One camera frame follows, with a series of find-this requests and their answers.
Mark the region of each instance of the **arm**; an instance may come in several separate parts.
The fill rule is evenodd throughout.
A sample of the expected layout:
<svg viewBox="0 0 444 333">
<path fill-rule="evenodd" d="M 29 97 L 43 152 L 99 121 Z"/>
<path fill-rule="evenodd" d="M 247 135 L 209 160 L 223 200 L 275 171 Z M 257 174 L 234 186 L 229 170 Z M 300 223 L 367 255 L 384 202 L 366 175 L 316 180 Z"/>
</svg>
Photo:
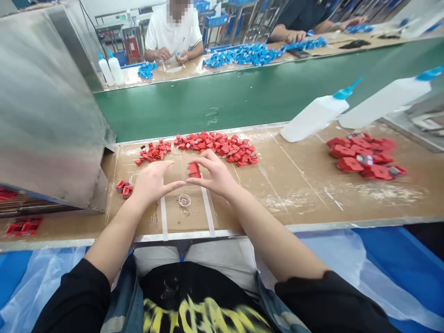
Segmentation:
<svg viewBox="0 0 444 333">
<path fill-rule="evenodd" d="M 137 178 L 129 199 L 85 255 L 110 283 L 128 256 L 137 225 L 148 206 L 165 194 L 185 185 L 183 181 L 163 185 L 163 175 L 173 161 L 150 163 Z"/>
<path fill-rule="evenodd" d="M 193 160 L 210 171 L 211 179 L 189 178 L 228 200 L 254 249 L 278 281 L 291 277 L 322 278 L 329 268 L 231 176 L 211 150 Z"/>
</svg>

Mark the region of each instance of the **tape strip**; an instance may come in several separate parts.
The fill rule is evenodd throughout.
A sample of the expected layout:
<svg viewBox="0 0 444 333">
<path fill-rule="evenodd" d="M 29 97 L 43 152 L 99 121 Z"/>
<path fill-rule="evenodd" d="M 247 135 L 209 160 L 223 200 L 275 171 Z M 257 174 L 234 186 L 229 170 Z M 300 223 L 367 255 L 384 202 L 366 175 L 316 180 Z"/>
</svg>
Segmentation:
<svg viewBox="0 0 444 333">
<path fill-rule="evenodd" d="M 162 233 L 163 233 L 163 240 L 168 240 L 168 226 L 167 226 L 167 205 L 165 204 L 165 197 L 160 198 L 160 213 L 162 218 Z"/>
<path fill-rule="evenodd" d="M 205 213 L 207 214 L 208 229 L 210 230 L 210 237 L 215 237 L 213 215 L 211 213 L 210 200 L 208 199 L 208 192 L 205 187 L 201 187 L 203 196 L 203 205 L 205 206 Z"/>
</svg>

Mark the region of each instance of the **black sleeve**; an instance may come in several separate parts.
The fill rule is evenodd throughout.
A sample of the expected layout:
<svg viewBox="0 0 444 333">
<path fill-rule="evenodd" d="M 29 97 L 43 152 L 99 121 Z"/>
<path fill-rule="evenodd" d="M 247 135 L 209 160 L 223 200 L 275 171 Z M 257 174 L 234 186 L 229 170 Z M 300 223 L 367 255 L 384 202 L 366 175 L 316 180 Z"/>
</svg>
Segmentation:
<svg viewBox="0 0 444 333">
<path fill-rule="evenodd" d="M 110 297 L 108 279 L 82 259 L 71 272 L 62 276 L 60 287 L 46 303 L 32 333 L 99 333 Z"/>
<path fill-rule="evenodd" d="M 379 305 L 333 271 L 320 280 L 292 277 L 275 292 L 313 333 L 398 332 Z"/>
<path fill-rule="evenodd" d="M 290 0 L 279 15 L 275 26 L 284 25 L 286 29 L 289 29 L 297 17 L 302 13 L 304 6 L 305 1 Z"/>
</svg>

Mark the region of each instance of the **small metal part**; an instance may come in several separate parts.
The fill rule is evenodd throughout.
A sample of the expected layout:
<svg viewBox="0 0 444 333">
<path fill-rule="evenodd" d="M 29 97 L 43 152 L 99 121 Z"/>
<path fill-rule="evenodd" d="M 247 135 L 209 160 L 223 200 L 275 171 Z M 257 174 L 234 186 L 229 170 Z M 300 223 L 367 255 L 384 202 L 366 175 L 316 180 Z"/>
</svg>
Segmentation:
<svg viewBox="0 0 444 333">
<path fill-rule="evenodd" d="M 187 194 L 182 194 L 178 199 L 179 205 L 188 207 L 191 204 L 191 198 Z"/>
</svg>

